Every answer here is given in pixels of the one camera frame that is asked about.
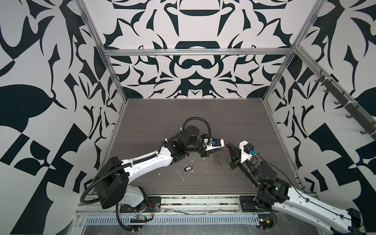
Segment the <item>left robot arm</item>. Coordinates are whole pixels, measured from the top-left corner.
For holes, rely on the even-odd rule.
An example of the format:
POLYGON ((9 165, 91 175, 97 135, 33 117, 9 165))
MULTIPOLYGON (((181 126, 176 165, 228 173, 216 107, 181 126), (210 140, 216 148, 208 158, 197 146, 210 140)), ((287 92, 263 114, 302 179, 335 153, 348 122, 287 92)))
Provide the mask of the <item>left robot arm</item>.
POLYGON ((149 199, 141 186, 130 185, 134 180, 177 163, 191 152, 208 157, 224 146, 223 139, 213 138, 210 134, 201 135, 193 125, 182 128, 175 136, 161 142, 154 152, 133 159, 110 158, 81 195, 80 204, 99 202, 103 209, 124 204, 143 210, 149 199))

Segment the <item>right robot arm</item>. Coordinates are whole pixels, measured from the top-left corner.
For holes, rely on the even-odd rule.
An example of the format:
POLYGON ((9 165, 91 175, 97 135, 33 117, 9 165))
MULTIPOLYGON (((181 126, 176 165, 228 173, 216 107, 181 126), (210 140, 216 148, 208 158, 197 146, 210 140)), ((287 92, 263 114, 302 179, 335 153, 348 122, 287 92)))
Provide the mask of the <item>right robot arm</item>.
POLYGON ((247 141, 238 147, 226 144, 225 149, 231 157, 230 167, 238 168, 258 189, 254 205, 265 212, 282 212, 306 222, 327 235, 360 235, 361 214, 358 210, 341 209, 326 204, 277 176, 276 167, 262 160, 252 161, 260 155, 247 141))

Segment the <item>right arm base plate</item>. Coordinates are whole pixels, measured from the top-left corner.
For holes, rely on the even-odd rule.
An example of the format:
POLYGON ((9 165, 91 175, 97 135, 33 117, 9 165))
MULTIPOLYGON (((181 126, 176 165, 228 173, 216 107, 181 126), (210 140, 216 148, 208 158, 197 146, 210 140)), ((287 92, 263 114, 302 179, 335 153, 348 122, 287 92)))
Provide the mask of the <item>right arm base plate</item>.
POLYGON ((240 196, 240 208, 243 212, 265 212, 254 200, 255 196, 240 196))

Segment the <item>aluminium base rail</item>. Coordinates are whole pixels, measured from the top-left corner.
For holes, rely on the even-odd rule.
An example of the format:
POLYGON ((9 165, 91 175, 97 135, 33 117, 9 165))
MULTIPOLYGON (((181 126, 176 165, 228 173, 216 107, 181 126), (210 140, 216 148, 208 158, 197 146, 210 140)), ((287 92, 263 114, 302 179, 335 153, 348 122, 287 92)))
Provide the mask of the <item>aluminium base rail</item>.
POLYGON ((160 197, 155 206, 157 213, 204 214, 204 213, 243 213, 241 196, 256 196, 255 193, 241 194, 150 194, 160 197))

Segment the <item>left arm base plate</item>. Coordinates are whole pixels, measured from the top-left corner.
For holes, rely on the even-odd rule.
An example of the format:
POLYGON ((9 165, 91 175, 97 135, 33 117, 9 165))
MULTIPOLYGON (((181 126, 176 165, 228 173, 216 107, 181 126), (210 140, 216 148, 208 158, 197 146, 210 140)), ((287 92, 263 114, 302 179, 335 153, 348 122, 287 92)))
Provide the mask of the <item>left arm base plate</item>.
POLYGON ((162 198, 160 196, 151 196, 141 202, 136 207, 131 207, 126 204, 121 204, 120 213, 139 213, 139 212, 156 212, 160 209, 162 198))

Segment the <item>horizontal aluminium frame bar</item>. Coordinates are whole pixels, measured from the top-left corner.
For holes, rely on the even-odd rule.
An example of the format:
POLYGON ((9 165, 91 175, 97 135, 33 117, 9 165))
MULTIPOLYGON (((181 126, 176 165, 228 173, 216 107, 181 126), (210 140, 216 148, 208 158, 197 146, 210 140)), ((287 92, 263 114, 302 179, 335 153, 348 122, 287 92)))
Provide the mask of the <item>horizontal aluminium frame bar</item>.
POLYGON ((106 56, 287 55, 291 48, 103 50, 106 56))

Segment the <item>wall hook rail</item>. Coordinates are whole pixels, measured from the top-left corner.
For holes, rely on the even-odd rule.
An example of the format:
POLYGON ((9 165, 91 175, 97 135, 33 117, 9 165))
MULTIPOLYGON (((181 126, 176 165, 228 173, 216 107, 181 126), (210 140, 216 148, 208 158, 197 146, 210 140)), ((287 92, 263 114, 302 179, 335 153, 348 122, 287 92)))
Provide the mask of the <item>wall hook rail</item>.
POLYGON ((366 111, 366 109, 356 101, 333 77, 324 73, 323 69, 319 72, 320 77, 315 83, 324 86, 324 93, 331 94, 335 98, 335 105, 345 108, 348 112, 346 118, 353 118, 363 128, 360 131, 362 135, 369 135, 376 141, 376 120, 366 111))

